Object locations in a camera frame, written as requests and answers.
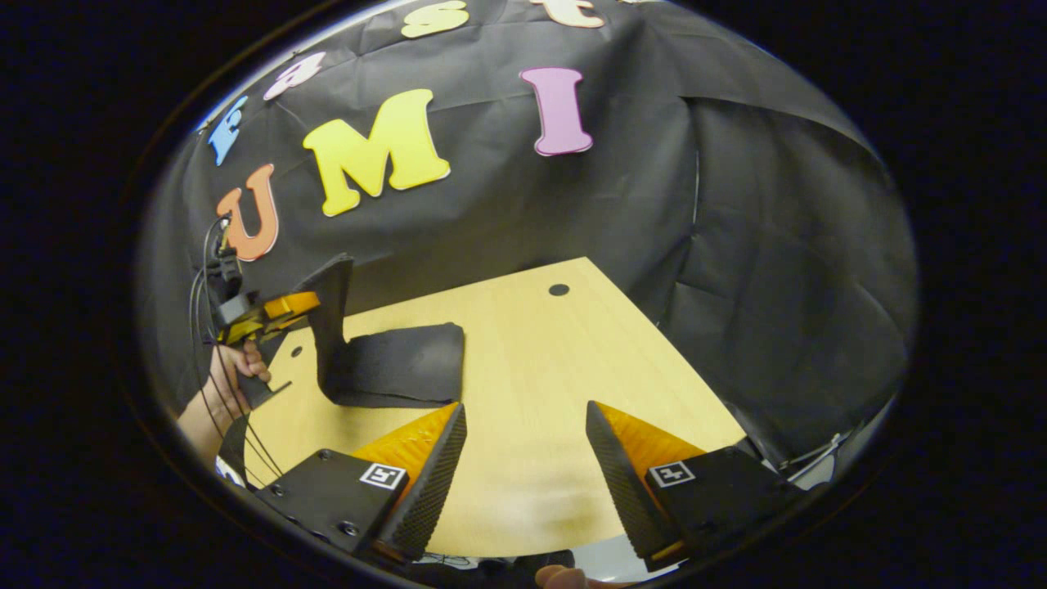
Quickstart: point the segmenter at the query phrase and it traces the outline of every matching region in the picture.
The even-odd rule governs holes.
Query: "black wire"
[[[216,219],[216,220],[215,220],[215,222],[214,222],[214,223],[211,223],[210,227],[209,227],[209,228],[207,229],[207,233],[206,233],[206,234],[204,235],[204,243],[203,243],[203,258],[201,259],[201,260],[203,262],[203,266],[202,266],[202,267],[203,267],[204,269],[206,269],[206,267],[207,267],[207,253],[208,253],[208,251],[209,251],[209,245],[210,245],[210,233],[211,233],[211,231],[213,231],[213,230],[215,229],[215,227],[216,227],[216,226],[217,226],[217,225],[218,225],[218,224],[219,224],[219,223],[220,223],[220,222],[221,222],[221,221],[222,221],[222,220],[223,220],[224,218],[225,218],[225,217],[223,216],[223,217],[219,217],[218,219]],[[213,309],[211,309],[211,304],[210,304],[210,297],[209,297],[209,296],[205,296],[205,299],[206,299],[206,301],[207,301],[207,317],[208,317],[208,319],[209,319],[209,318],[213,318],[213,317],[214,317],[214,311],[213,311]],[[213,329],[213,325],[211,325],[211,322],[210,322],[210,321],[208,321],[208,329],[207,329],[207,334],[208,334],[208,336],[210,336],[211,340],[214,340],[214,341],[216,342],[216,344],[215,344],[215,345],[217,346],[217,345],[218,345],[218,344],[217,344],[217,341],[218,341],[218,338],[216,337],[216,335],[215,335],[215,333],[214,333],[214,329]],[[221,353],[220,350],[218,352],[218,361],[219,361],[219,363],[220,363],[220,364],[222,365],[222,377],[223,377],[223,378],[225,379],[225,384],[226,384],[226,385],[228,386],[228,388],[229,388],[229,392],[231,392],[231,393],[232,393],[232,401],[235,401],[235,402],[236,402],[236,404],[237,404],[237,408],[238,408],[238,409],[240,410],[240,414],[241,414],[241,415],[244,415],[244,416],[246,416],[246,415],[247,415],[247,412],[246,412],[246,411],[244,411],[244,407],[243,407],[243,405],[241,405],[241,403],[240,403],[240,398],[238,398],[238,397],[237,397],[237,393],[236,393],[236,390],[235,390],[235,388],[233,388],[233,386],[232,386],[232,382],[231,382],[231,380],[229,379],[229,373],[228,373],[228,372],[226,372],[226,369],[225,369],[225,360],[224,360],[224,359],[222,358],[222,353]],[[226,410],[226,412],[228,412],[228,413],[229,413],[229,417],[232,417],[232,412],[231,412],[231,411],[229,411],[229,407],[228,407],[228,405],[226,404],[226,402],[225,402],[225,399],[224,399],[224,398],[221,398],[221,399],[222,399],[222,406],[223,406],[223,407],[225,407],[225,410]],[[282,470],[280,469],[280,466],[279,466],[279,465],[276,465],[276,460],[275,460],[275,459],[274,459],[274,458],[272,457],[272,455],[271,455],[271,454],[269,454],[269,449],[267,449],[267,448],[265,447],[265,444],[264,444],[264,443],[262,441],[262,438],[261,438],[261,437],[259,436],[258,432],[255,432],[255,431],[254,431],[254,428],[253,428],[253,427],[251,426],[251,423],[250,423],[250,420],[247,420],[246,424],[247,424],[247,430],[248,430],[248,431],[249,431],[249,432],[250,432],[251,434],[253,434],[253,435],[254,435],[254,439],[255,439],[255,440],[258,440],[258,443],[259,443],[259,446],[261,446],[261,447],[262,447],[262,452],[259,452],[259,450],[258,450],[257,448],[254,448],[254,445],[253,445],[253,444],[251,444],[251,440],[250,440],[250,438],[249,438],[249,437],[247,437],[247,435],[246,435],[246,434],[244,435],[244,441],[246,441],[246,443],[247,443],[247,446],[249,446],[249,447],[251,448],[251,450],[253,450],[253,451],[254,451],[254,454],[257,454],[257,455],[259,456],[259,458],[260,458],[260,459],[262,458],[262,453],[263,453],[263,452],[265,453],[266,457],[268,457],[268,458],[269,458],[269,460],[270,460],[270,461],[272,462],[272,467],[269,467],[269,465],[268,465],[268,463],[267,463],[267,462],[266,462],[266,461],[265,461],[264,459],[262,460],[262,462],[263,462],[263,463],[264,463],[264,465],[266,466],[266,468],[267,468],[267,469],[269,469],[270,471],[273,471],[273,474],[277,474],[277,473],[279,473],[279,474],[277,474],[277,477],[282,477],[282,476],[284,476],[284,471],[282,471]]]
[[[210,409],[210,404],[207,403],[207,395],[206,395],[206,393],[203,390],[204,389],[204,381],[200,378],[200,367],[197,366],[197,364],[196,364],[196,359],[197,359],[197,340],[198,340],[197,334],[200,331],[200,323],[197,320],[198,316],[197,316],[197,313],[196,313],[197,310],[200,307],[199,305],[199,297],[197,296],[197,294],[199,293],[199,290],[200,290],[199,287],[198,287],[198,285],[201,284],[200,278],[203,275],[204,275],[204,268],[200,268],[200,270],[197,271],[196,275],[193,277],[193,285],[190,286],[190,342],[192,343],[192,347],[193,347],[193,375],[196,377],[197,384],[200,387],[200,389],[199,389],[200,390],[200,397],[201,397],[201,399],[203,399],[203,405],[207,409],[207,416],[210,417],[210,423],[215,426],[215,432],[218,433],[218,437],[221,438],[221,440],[224,443],[225,441],[225,435],[222,434],[222,429],[218,426],[218,421],[215,420],[215,413]],[[252,473],[250,471],[250,469],[247,468],[247,465],[245,465],[245,463],[243,463],[241,461],[239,466],[243,469],[244,473],[246,473],[246,474],[254,477],[254,480],[257,480],[259,482],[262,482],[262,479],[259,478],[258,475],[255,475],[254,473]]]

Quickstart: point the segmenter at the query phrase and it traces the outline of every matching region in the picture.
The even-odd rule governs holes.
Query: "black fabric backdrop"
[[[279,239],[245,263],[245,288],[263,296],[340,251],[356,259],[347,314],[587,255],[768,458],[871,417],[899,386],[917,312],[913,243],[875,152],[737,35],[668,3],[594,4],[606,24],[586,29],[520,0],[472,1],[467,24],[419,39],[400,33],[418,6],[395,8],[248,88],[221,166],[213,127],[188,137],[157,185],[138,264],[139,330],[172,411],[197,388],[184,310],[203,232],[222,196],[273,163]],[[262,99],[315,51],[327,51],[316,75]],[[591,150],[535,153],[537,104],[518,72],[543,66],[583,74]],[[326,217],[303,137],[334,118],[366,135],[382,101],[416,88],[433,92],[429,129],[450,175],[361,191]],[[249,190],[241,202],[253,232]]]

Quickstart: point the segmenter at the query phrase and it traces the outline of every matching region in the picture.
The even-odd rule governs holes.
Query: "table surface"
[[[570,291],[553,296],[555,284]],[[516,557],[624,534],[585,437],[589,400],[707,452],[744,437],[687,361],[586,257],[347,317],[344,336],[445,322],[465,331],[469,434],[430,552]],[[249,418],[285,472],[320,448],[349,454],[433,411],[332,404],[316,383],[310,330],[286,337],[270,372],[274,388],[291,385]],[[245,450],[247,468],[262,478],[252,484],[274,480]]]

